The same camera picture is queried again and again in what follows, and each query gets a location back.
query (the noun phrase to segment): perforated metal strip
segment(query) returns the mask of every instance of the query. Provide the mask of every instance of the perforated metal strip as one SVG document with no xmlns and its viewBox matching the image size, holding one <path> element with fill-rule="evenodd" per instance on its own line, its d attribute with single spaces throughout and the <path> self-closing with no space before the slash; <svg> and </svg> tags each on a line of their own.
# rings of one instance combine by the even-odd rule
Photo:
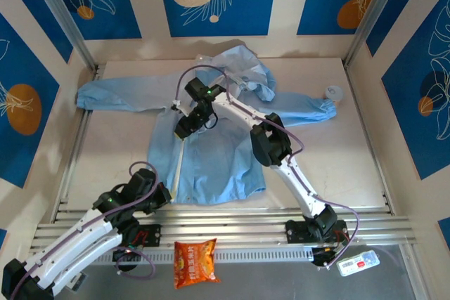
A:
<svg viewBox="0 0 450 300">
<path fill-rule="evenodd" d="M 173 250 L 144 251 L 154 264 L 174 263 Z M 280 249 L 218 249 L 214 253 L 216 263 L 270 263 L 270 262 L 301 262 L 312 261 L 313 254 L 310 248 L 287 247 Z M 120 265 L 145 265 L 147 262 L 140 257 L 133 261 L 121 262 Z M 92 265 L 115 265 L 113 253 L 108 252 L 100 256 Z"/>
</svg>

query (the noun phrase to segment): cable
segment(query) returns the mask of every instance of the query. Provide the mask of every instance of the cable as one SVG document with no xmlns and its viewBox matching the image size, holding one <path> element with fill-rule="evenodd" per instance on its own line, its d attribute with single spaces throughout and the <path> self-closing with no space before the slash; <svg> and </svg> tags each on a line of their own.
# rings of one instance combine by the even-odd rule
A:
<svg viewBox="0 0 450 300">
<path fill-rule="evenodd" d="M 333 231 L 333 232 L 336 234 L 336 239 L 337 239 L 337 243 L 336 243 L 336 244 L 339 245 L 339 243 L 340 243 L 339 232 L 340 232 L 340 231 Z"/>
<path fill-rule="evenodd" d="M 115 267 L 116 267 L 116 269 L 120 272 L 120 275 L 122 275 L 122 276 L 124 276 L 124 277 L 126 277 L 126 278 L 135 279 L 135 280 L 149 280 L 149 279 L 153 278 L 153 276 L 155 275 L 155 272 L 156 272 L 155 264 L 154 264 L 153 261 L 152 261 L 148 256 L 146 256 L 142 251 L 139 251 L 139 250 L 134 249 L 134 248 L 132 248 L 132 247 L 123 247 L 123 246 L 117 246 L 117 247 L 114 247 L 112 250 L 116 250 L 116 249 L 121 249 L 121 250 L 124 250 L 124 251 L 131 251 L 131 252 L 133 252 L 133 253 L 135 253 L 135 254 L 138 254 L 139 256 L 141 256 L 142 258 L 144 258 L 146 261 L 148 261 L 148 263 L 150 264 L 150 266 L 152 266 L 152 271 L 151 271 L 151 273 L 148 274 L 148 275 L 144 275 L 144 276 L 138 276 L 138 275 L 131 275 L 131 274 L 128 274 L 128 273 L 123 273 L 123 272 L 119 269 L 119 262 L 120 262 L 120 260 L 122 260 L 122 259 L 125 257 L 125 255 L 124 255 L 124 256 L 121 256 L 121 257 L 115 262 Z"/>
<path fill-rule="evenodd" d="M 215 112 L 213 112 L 213 114 L 216 117 L 216 122 L 214 122 L 214 124 L 212 126 L 210 126 L 210 127 L 208 127 L 206 125 L 206 122 L 205 122 L 205 124 L 203 124 L 205 126 L 205 128 L 208 129 L 208 130 L 214 128 L 217 125 L 217 122 L 219 121 L 219 118 L 218 118 L 217 114 Z"/>
<path fill-rule="evenodd" d="M 45 262 L 48 258 L 50 258 L 50 256 L 52 254 L 54 254 L 56 251 L 58 251 L 62 246 L 64 246 L 64 244 L 66 244 L 67 242 L 69 242 L 75 235 L 77 235 L 78 233 L 81 233 L 83 230 L 85 230 L 86 228 L 88 228 L 90 225 L 92 225 L 93 223 L 99 221 L 100 219 L 104 219 L 107 216 L 114 214 L 118 211 L 122 211 L 124 209 L 128 209 L 130 207 L 133 207 L 134 205 L 139 204 L 140 202 L 143 202 L 144 200 L 146 200 L 147 198 L 149 198 L 156 189 L 156 183 L 158 181 L 158 172 L 156 171 L 155 167 L 147 162 L 144 161 L 139 161 L 139 162 L 135 162 L 133 163 L 130 168 L 129 168 L 129 173 L 131 174 L 131 168 L 134 167 L 134 165 L 136 164 L 146 164 L 147 166 L 149 166 L 152 171 L 155 173 L 155 181 L 152 184 L 152 188 L 150 189 L 150 191 L 144 195 L 143 197 L 139 198 L 138 200 L 135 200 L 133 202 L 130 202 L 128 204 L 122 205 L 121 207 L 116 207 L 115 209 L 112 209 L 110 211 L 105 212 L 104 214 L 101 214 L 100 216 L 97 216 L 96 218 L 86 222 L 82 227 L 81 227 L 81 231 L 75 230 L 74 232 L 70 233 L 66 238 L 64 238 L 63 240 L 61 240 L 61 242 L 59 242 L 53 249 L 51 249 L 50 251 L 48 251 L 45 255 L 42 256 L 41 258 L 41 263 Z M 36 271 L 36 269 L 39 267 L 39 265 L 36 263 L 34 264 L 27 272 L 26 274 L 23 275 L 22 279 L 20 279 L 19 283 L 15 286 L 13 293 L 11 294 L 11 300 L 14 300 L 15 296 L 17 295 L 17 293 L 19 292 L 19 289 L 22 287 L 23 283 L 25 282 L 25 280 L 31 276 L 31 274 L 33 274 L 33 272 Z"/>
<path fill-rule="evenodd" d="M 345 239 L 347 239 L 347 241 L 349 242 L 350 241 L 350 238 L 349 238 L 349 236 L 344 232 L 344 231 L 335 231 L 336 233 L 337 233 L 337 235 L 339 235 L 339 233 L 342 233 L 342 235 L 345 237 Z"/>
<path fill-rule="evenodd" d="M 218 67 L 215 66 L 211 66 L 211 65 L 196 65 L 193 67 L 188 68 L 187 70 L 185 70 L 183 72 L 183 74 L 181 74 L 179 80 L 178 80 L 178 84 L 176 84 L 176 93 L 175 93 L 175 100 L 178 100 L 178 94 L 180 92 L 180 85 L 181 85 L 181 80 L 184 78 L 184 76 L 186 74 L 188 74 L 188 72 L 190 72 L 191 70 L 194 70 L 196 68 L 201 68 L 201 67 L 206 67 L 206 68 L 212 68 L 213 70 L 217 70 L 219 72 L 222 73 L 222 75 L 225 77 L 225 84 L 226 84 L 226 98 L 228 99 L 229 102 L 231 102 L 231 98 L 230 98 L 230 93 L 229 93 L 229 78 L 228 75 L 225 74 L 225 72 L 223 70 L 221 70 Z"/>
<path fill-rule="evenodd" d="M 254 118 L 254 119 L 259 120 L 259 121 L 262 121 L 262 122 L 265 122 L 265 123 L 267 123 L 267 124 L 270 124 L 270 125 L 274 126 L 275 128 L 277 128 L 278 130 L 281 130 L 283 133 L 288 134 L 290 137 L 292 137 L 292 138 L 294 139 L 295 142 L 297 142 L 297 143 L 299 144 L 300 149 L 297 150 L 297 151 L 295 151 L 295 152 L 293 152 L 293 153 L 289 156 L 289 158 L 288 158 L 288 164 L 290 164 L 292 158 L 293 158 L 295 155 L 301 153 L 301 152 L 304 150 L 304 144 L 303 144 L 303 142 L 302 142 L 296 135 L 294 135 L 293 133 L 291 133 L 289 130 L 287 130 L 286 128 L 283 128 L 282 126 L 278 125 L 277 123 L 274 123 L 274 122 L 272 122 L 272 121 L 269 121 L 268 119 L 264 119 L 264 118 L 262 118 L 262 117 L 256 116 L 255 114 L 252 114 L 251 111 L 249 111 L 249 110 L 246 109 L 245 107 L 242 107 L 242 106 L 240 106 L 239 104 L 235 103 L 235 102 L 234 102 L 235 100 L 231 100 L 230 93 L 229 93 L 229 77 L 228 77 L 228 75 L 225 74 L 225 72 L 224 72 L 223 70 L 221 70 L 221 69 L 218 68 L 218 67 L 211 66 L 211 65 L 196 65 L 196 66 L 193 66 L 193 67 L 191 67 L 191 68 L 188 68 L 186 71 L 184 71 L 184 73 L 181 75 L 181 77 L 180 77 L 180 79 L 179 79 L 179 81 L 178 81 L 178 85 L 176 86 L 176 98 L 175 98 L 176 100 L 178 99 L 178 93 L 179 93 L 179 87 L 180 87 L 181 79 L 184 77 L 184 75 L 186 75 L 187 72 L 189 72 L 189 71 L 191 71 L 191 70 L 194 70 L 195 68 L 200 68 L 200 67 L 208 67 L 208 68 L 212 68 L 212 69 L 218 70 L 219 72 L 221 72 L 221 73 L 223 74 L 223 76 L 225 77 L 225 82 L 226 82 L 226 92 L 225 92 L 225 93 L 226 93 L 226 99 L 228 100 L 228 102 L 229 102 L 231 105 L 235 106 L 236 108 L 238 108 L 239 110 L 241 110 L 241 111 L 244 112 L 245 114 L 251 116 L 251 118 Z M 350 244 L 353 242 L 354 238 L 356 237 L 356 234 L 358 233 L 359 223 L 360 223 L 361 220 L 360 220 L 360 218 L 359 218 L 358 213 L 357 213 L 355 210 L 353 210 L 351 207 L 348 207 L 348 206 L 345 206 L 345 205 L 342 205 L 342 204 L 338 204 L 338 203 L 334 203 L 334 202 L 329 202 L 329 201 L 327 201 L 327 200 L 323 200 L 323 199 L 320 198 L 318 195 L 313 195 L 313 194 L 312 194 L 312 191 L 307 187 L 307 185 L 306 185 L 305 182 L 302 180 L 302 178 L 298 175 L 298 173 L 296 172 L 296 170 L 295 170 L 293 167 L 291 167 L 290 170 L 291 170 L 292 173 L 294 174 L 295 178 L 299 181 L 299 183 L 303 186 L 303 188 L 304 188 L 304 189 L 308 192 L 308 194 L 309 194 L 311 197 L 313 197 L 315 200 L 317 200 L 318 202 L 322 202 L 322 203 L 324 203 L 324 204 L 329 204 L 329 205 L 331 205 L 331 206 L 335 206 L 335 207 L 340 207 L 340 208 L 346 209 L 346 210 L 352 212 L 353 215 L 355 215 L 355 218 L 356 218 L 356 226 L 355 226 L 354 232 L 352 233 L 352 236 L 350 237 L 350 239 L 349 239 L 347 245 L 345 245 L 344 249 L 343 249 L 341 252 L 339 252 L 339 254 L 337 254 L 337 255 L 335 256 L 335 258 L 334 258 L 329 264 L 324 265 L 324 267 L 319 267 L 319 269 L 322 269 L 322 268 L 329 269 L 329 268 L 330 268 L 330 267 L 331 267 L 331 266 L 332 266 L 332 265 L 333 265 L 333 264 L 334 264 L 334 263 L 335 263 L 335 262 L 336 262 L 336 261 L 337 261 L 337 260 L 338 260 L 338 259 L 339 259 L 346 251 L 347 251 L 347 249 L 349 248 Z"/>
<path fill-rule="evenodd" d="M 123 188 L 126 184 L 122 183 L 122 184 L 117 184 L 114 188 L 111 189 L 111 191 L 117 191 L 120 188 Z"/>
</svg>

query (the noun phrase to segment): white robotic arm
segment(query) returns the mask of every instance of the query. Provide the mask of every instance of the white robotic arm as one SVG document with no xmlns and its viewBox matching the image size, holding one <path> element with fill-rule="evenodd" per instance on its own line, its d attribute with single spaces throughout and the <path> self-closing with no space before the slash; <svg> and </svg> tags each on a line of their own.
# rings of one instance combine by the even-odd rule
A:
<svg viewBox="0 0 450 300">
<path fill-rule="evenodd" d="M 337 216 L 329 204 L 317 197 L 300 170 L 278 115 L 264 115 L 237 101 L 223 87 L 209 88 L 197 78 L 185 89 L 197 105 L 189 112 L 186 107 L 181 109 L 179 101 L 174 101 L 172 109 L 184 114 L 175 134 L 180 138 L 188 137 L 203 127 L 212 115 L 225 117 L 248 130 L 257 160 L 280 175 L 302 209 L 304 226 L 290 221 L 293 231 L 298 229 L 300 237 L 308 240 L 306 242 L 322 242 L 329 238 Z M 15 300 L 52 300 L 78 272 L 100 255 L 121 243 L 122 246 L 131 244 L 139 229 L 133 213 L 144 211 L 149 214 L 171 200 L 162 184 L 154 193 L 149 192 L 156 179 L 152 171 L 140 169 L 128 184 L 103 193 L 93 209 L 46 249 L 24 263 L 12 260 L 4 268 L 2 294 Z M 334 253 L 327 256 L 324 262 L 334 256 Z"/>
<path fill-rule="evenodd" d="M 162 183 L 154 188 L 155 183 L 154 172 L 139 169 L 128 184 L 103 193 L 54 243 L 24 263 L 10 261 L 4 268 L 1 293 L 7 299 L 52 300 L 99 256 L 135 244 L 140 225 L 133 213 L 152 213 L 171 200 L 168 189 Z"/>
<path fill-rule="evenodd" d="M 232 95 L 229 95 L 229 97 L 231 103 L 229 102 L 226 93 L 220 93 L 216 96 L 214 101 L 212 101 L 212 109 L 218 117 L 225 117 L 236 123 L 242 129 L 248 131 L 253 130 L 253 128 L 259 125 L 263 119 L 266 119 L 266 115 L 261 112 L 256 111 L 248 105 L 244 105 Z M 298 167 L 294 157 L 290 158 L 289 162 L 289 157 L 287 156 L 281 160 L 280 165 L 270 165 L 270 168 L 283 179 L 283 182 L 297 199 L 300 209 L 302 209 L 302 213 L 306 217 L 312 219 L 325 209 L 325 203 L 312 197 L 313 195 L 317 195 L 317 193 Z M 302 179 L 309 191 L 304 188 L 296 178 L 295 174 Z"/>
<path fill-rule="evenodd" d="M 175 134 L 186 138 L 209 122 L 211 116 L 225 117 L 248 130 L 253 155 L 259 163 L 280 175 L 302 209 L 308 234 L 316 241 L 323 241 L 338 218 L 333 208 L 317 196 L 300 170 L 280 117 L 274 113 L 264 115 L 238 101 L 220 85 L 208 87 L 198 78 L 190 80 L 185 90 L 197 105 L 187 112 L 186 109 L 179 110 L 179 101 L 174 101 L 172 109 L 184 114 Z"/>
</svg>

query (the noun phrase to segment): orange snack bag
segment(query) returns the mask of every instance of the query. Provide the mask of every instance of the orange snack bag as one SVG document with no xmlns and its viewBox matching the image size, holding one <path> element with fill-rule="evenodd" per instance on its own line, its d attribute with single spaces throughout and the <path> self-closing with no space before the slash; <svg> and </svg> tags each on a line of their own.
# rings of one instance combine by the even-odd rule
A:
<svg viewBox="0 0 450 300">
<path fill-rule="evenodd" d="M 175 289 L 202 281 L 220 282 L 214 275 L 216 240 L 201 244 L 175 242 Z"/>
</svg>

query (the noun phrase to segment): orange circle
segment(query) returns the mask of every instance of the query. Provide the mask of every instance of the orange circle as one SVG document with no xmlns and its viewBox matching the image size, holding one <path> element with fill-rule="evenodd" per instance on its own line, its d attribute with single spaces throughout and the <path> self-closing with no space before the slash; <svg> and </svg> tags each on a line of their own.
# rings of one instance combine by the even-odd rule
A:
<svg viewBox="0 0 450 300">
<path fill-rule="evenodd" d="M 433 112 L 433 100 L 428 96 L 424 96 L 419 100 L 418 109 L 422 116 L 429 116 Z"/>
<path fill-rule="evenodd" d="M 85 20 L 90 20 L 94 17 L 94 11 L 92 10 L 92 8 L 87 7 L 85 5 L 81 5 L 77 9 L 77 13 L 80 17 L 82 17 Z"/>
<path fill-rule="evenodd" d="M 219 17 L 217 15 L 211 15 L 210 22 L 212 23 L 219 22 Z"/>
<path fill-rule="evenodd" d="M 11 95 L 10 99 L 13 102 L 14 98 L 22 101 L 32 100 L 30 104 L 27 104 L 27 109 L 20 107 L 20 105 L 14 105 L 7 111 L 9 124 L 18 133 L 24 136 L 30 136 L 36 132 L 39 128 L 42 117 L 42 106 L 39 94 L 33 87 L 27 84 L 16 84 L 13 86 L 8 94 Z"/>
<path fill-rule="evenodd" d="M 337 15 L 339 27 L 347 30 L 358 28 L 371 1 L 372 0 L 349 0 L 345 3 Z"/>
</svg>

